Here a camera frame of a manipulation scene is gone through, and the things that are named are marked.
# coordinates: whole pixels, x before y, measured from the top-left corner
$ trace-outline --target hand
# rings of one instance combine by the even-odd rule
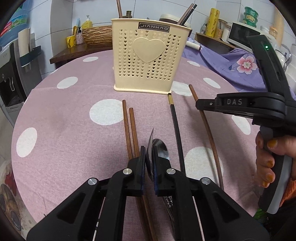
[[[263,147],[263,137],[259,132],[256,136],[257,174],[255,180],[258,185],[267,188],[275,179],[275,174],[271,170],[274,166],[274,158]],[[296,137],[286,135],[273,138],[267,142],[267,147],[277,155],[288,155],[293,158],[291,178],[296,180]]]

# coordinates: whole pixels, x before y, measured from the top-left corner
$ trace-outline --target pink flower print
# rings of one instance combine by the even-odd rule
[[[258,68],[257,65],[254,63],[254,61],[255,60],[251,55],[246,57],[246,59],[241,57],[237,61],[237,64],[239,64],[239,66],[237,67],[237,71],[240,73],[245,72],[246,74],[251,74],[252,70],[256,70]]]

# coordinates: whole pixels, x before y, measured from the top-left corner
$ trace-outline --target chopstick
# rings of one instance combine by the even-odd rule
[[[119,18],[123,18],[123,16],[122,16],[122,10],[121,10],[120,0],[116,0],[116,1],[117,1],[117,8],[118,8],[118,15],[119,15]]]
[[[139,151],[139,143],[138,143],[136,122],[135,122],[133,108],[129,108],[129,112],[130,112],[130,120],[131,120],[131,132],[133,135],[133,148],[135,151],[135,157],[138,157],[138,156],[140,156],[140,151]],[[153,225],[153,220],[152,220],[152,215],[151,215],[151,210],[150,210],[148,198],[144,194],[142,197],[139,197],[139,199],[141,199],[142,204],[144,205],[144,210],[146,212],[146,218],[148,221],[150,237],[151,237],[150,240],[157,241],[157,236],[156,236],[154,225]]]
[[[170,103],[170,111],[172,113],[173,124],[174,124],[174,129],[175,129],[175,135],[176,135],[176,140],[177,140],[177,148],[178,148],[178,154],[179,154],[180,169],[181,169],[181,172],[183,172],[186,175],[180,130],[179,130],[179,125],[178,125],[175,105],[174,105],[173,97],[172,97],[171,94],[168,94],[168,101]]]
[[[180,20],[178,21],[177,24],[183,26],[186,23],[186,21],[188,20],[188,18],[190,17],[190,15],[193,13],[193,11],[196,7],[197,7],[196,4],[191,3],[191,5],[186,10],[186,12],[183,14],[183,16],[180,18]]]
[[[130,132],[129,132],[129,125],[128,125],[128,113],[126,110],[126,101],[122,101],[122,107],[123,107],[123,120],[124,120],[124,130],[126,134],[126,147],[128,150],[128,159],[133,159],[133,151],[131,148],[131,138],[130,138]]]
[[[127,115],[125,100],[122,101],[122,107],[123,107],[124,129],[125,129],[125,135],[126,135],[126,146],[128,150],[128,158],[130,160],[133,158],[133,152],[131,147],[131,138],[130,138],[130,132],[129,132],[128,115]],[[130,110],[130,118],[131,118],[131,126],[132,126],[132,135],[134,137],[133,143],[134,143],[135,156],[140,156],[133,109]],[[141,197],[136,197],[136,203],[137,203],[139,218],[140,218],[142,230],[144,233],[145,241],[157,241],[147,197],[145,195]]]
[[[195,92],[195,90],[194,90],[194,88],[193,88],[192,85],[189,85],[189,88],[190,88],[191,93],[192,93],[192,95],[194,97],[194,100],[196,102],[198,100],[198,97],[196,95],[196,92]],[[207,117],[205,116],[205,113],[204,113],[203,110],[200,110],[200,115],[201,115],[202,120],[203,120],[203,123],[205,125],[205,129],[207,131],[207,135],[209,137],[211,148],[212,148],[212,151],[213,151],[213,154],[214,154],[214,159],[215,159],[217,173],[218,173],[218,179],[219,179],[219,186],[220,186],[220,188],[222,190],[224,190],[223,179],[222,179],[222,172],[221,172],[221,165],[220,165],[220,161],[219,161],[219,157],[218,157],[218,152],[217,152],[217,149],[216,149],[216,145],[215,145],[215,142],[214,142],[214,138],[213,138],[213,135],[212,135],[212,132],[211,132],[209,123],[207,121]]]

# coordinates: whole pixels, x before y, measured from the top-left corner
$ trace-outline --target pink tablecloth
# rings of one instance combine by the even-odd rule
[[[105,51],[76,59],[49,75],[24,104],[12,137],[12,166],[25,205],[38,222],[90,177],[109,178],[127,165],[122,100],[133,107],[139,145],[154,138],[168,147],[171,165],[179,169],[178,152],[166,95],[116,92],[113,54]],[[186,172],[217,183],[206,130],[188,84],[199,98],[236,92],[226,80],[182,58],[172,95],[175,102]],[[257,208],[253,192],[255,135],[251,120],[207,112],[219,158],[224,188],[250,214]],[[159,240],[173,240],[161,198],[146,182]],[[144,240],[135,198],[126,203],[123,240]]]

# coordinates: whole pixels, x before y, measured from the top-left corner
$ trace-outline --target yellow bottle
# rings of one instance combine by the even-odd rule
[[[89,15],[87,15],[87,20],[82,24],[82,29],[92,28],[92,21],[89,19]]]

